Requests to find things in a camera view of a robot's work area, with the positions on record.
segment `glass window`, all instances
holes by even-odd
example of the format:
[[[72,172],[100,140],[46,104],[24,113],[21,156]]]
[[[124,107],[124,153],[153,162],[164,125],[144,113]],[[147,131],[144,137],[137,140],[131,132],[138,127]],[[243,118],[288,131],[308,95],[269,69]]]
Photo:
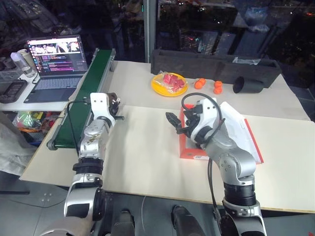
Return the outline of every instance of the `glass window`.
[[[96,47],[115,48],[117,60],[144,62],[143,0],[1,1],[1,56],[30,38],[69,34],[81,35],[88,63]]]
[[[275,59],[289,85],[314,83],[311,0],[158,0],[156,48]]]

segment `white bottle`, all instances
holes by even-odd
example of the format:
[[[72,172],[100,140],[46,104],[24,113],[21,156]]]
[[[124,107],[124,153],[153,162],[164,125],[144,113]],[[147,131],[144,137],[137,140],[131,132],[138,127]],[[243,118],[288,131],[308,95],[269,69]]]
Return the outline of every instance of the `white bottle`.
[[[18,53],[21,54],[24,59],[26,60],[26,62],[31,66],[33,67],[34,70],[36,70],[36,66],[34,64],[34,61],[33,61],[33,58],[31,56],[31,54],[26,50],[26,49],[21,49],[21,50],[18,50]]]
[[[24,57],[21,54],[11,53],[11,58],[14,61],[14,64],[16,64],[16,66],[19,67],[27,77],[30,78],[36,75],[36,72],[25,61]]]

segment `white desk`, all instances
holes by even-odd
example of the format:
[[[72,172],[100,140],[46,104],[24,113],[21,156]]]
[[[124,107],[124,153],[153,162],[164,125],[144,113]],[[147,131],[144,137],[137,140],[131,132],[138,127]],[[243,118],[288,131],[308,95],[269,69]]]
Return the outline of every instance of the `white desk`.
[[[197,90],[192,85],[194,80],[187,79],[189,88],[185,94],[178,97],[164,97],[151,89],[153,74],[150,70],[151,65],[148,63],[119,61],[109,91],[115,92],[126,105],[174,110],[180,109],[185,94],[202,92],[217,98],[219,104],[227,101],[244,115],[310,120],[282,75],[260,93],[235,94],[233,85],[223,84],[223,93],[215,95],[213,81],[207,80],[206,85],[201,90]],[[196,100],[196,97],[190,97],[187,102],[194,103]]]
[[[28,85],[24,89],[23,93],[20,95],[19,99],[16,102],[2,104],[0,103],[0,111],[50,111],[50,112],[60,112],[64,109],[67,102],[39,102],[39,103],[24,103],[25,99],[35,87],[35,84],[32,84],[33,79],[28,78],[25,74],[20,76],[22,80],[26,80]]]
[[[121,61],[113,74],[110,91],[122,98],[125,105],[120,114],[126,118],[118,121],[107,143],[103,188],[210,203],[207,163],[179,158],[178,136],[165,118],[166,111],[178,113],[181,99],[155,94],[150,88],[152,76],[148,64]],[[243,114],[259,115],[264,109],[267,115],[278,116],[246,116],[265,161],[255,172],[256,195],[261,206],[315,212],[315,125],[307,121],[295,95],[287,86],[282,88],[281,83],[284,81],[279,77],[273,87],[276,94],[265,89],[265,94],[240,94],[241,97],[230,93],[231,87],[224,85],[223,94],[216,97],[219,102],[226,100],[236,109],[243,109]],[[138,89],[133,89],[136,84],[140,86],[141,94],[137,94]],[[286,115],[295,119],[284,119]],[[46,143],[51,136],[52,132],[49,132],[20,179],[69,186],[74,175],[72,165],[77,162],[75,150],[49,151]],[[216,167],[214,190],[218,202],[221,201],[223,184]]]

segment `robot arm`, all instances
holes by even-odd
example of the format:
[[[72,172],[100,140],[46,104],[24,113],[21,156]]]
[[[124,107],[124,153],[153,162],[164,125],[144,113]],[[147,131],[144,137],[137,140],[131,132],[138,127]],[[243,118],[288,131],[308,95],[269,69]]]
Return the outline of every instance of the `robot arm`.
[[[84,130],[80,144],[76,172],[69,188],[64,218],[47,228],[42,236],[88,236],[94,222],[102,219],[105,210],[105,192],[102,189],[102,171],[105,145],[110,130],[115,126],[114,115],[119,99],[115,94],[91,93],[94,119]]]
[[[191,95],[205,96],[206,99],[198,101],[192,109],[188,109],[184,105],[184,100]],[[253,156],[240,149],[229,138],[220,108],[215,100],[201,93],[193,93],[183,98],[182,106],[188,119],[187,127],[182,128],[181,121],[173,113],[166,113],[166,117],[175,126],[178,134],[184,133],[200,145],[207,152],[210,160],[219,167],[224,184],[223,206],[226,215],[221,217],[217,209],[215,215],[222,235],[266,236],[260,204],[254,192],[253,174],[256,162]],[[213,119],[216,117],[212,116],[213,112],[219,114],[219,119]]]

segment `orange ball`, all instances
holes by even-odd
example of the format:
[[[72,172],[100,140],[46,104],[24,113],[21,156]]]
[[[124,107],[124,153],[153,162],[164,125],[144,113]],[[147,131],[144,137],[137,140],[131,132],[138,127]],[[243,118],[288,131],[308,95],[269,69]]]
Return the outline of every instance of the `orange ball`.
[[[215,89],[213,90],[213,92],[214,92],[215,94],[220,94],[220,93],[222,93],[222,87],[217,87],[217,88],[215,88]]]
[[[200,81],[203,86],[206,84],[206,79],[204,78],[200,78],[198,81]]]
[[[197,81],[196,83],[195,83],[195,89],[201,89],[202,87],[203,87],[203,85],[202,85],[202,83],[200,82],[200,81]]]
[[[220,80],[215,81],[215,88],[222,87],[222,85],[223,85],[223,83]]]

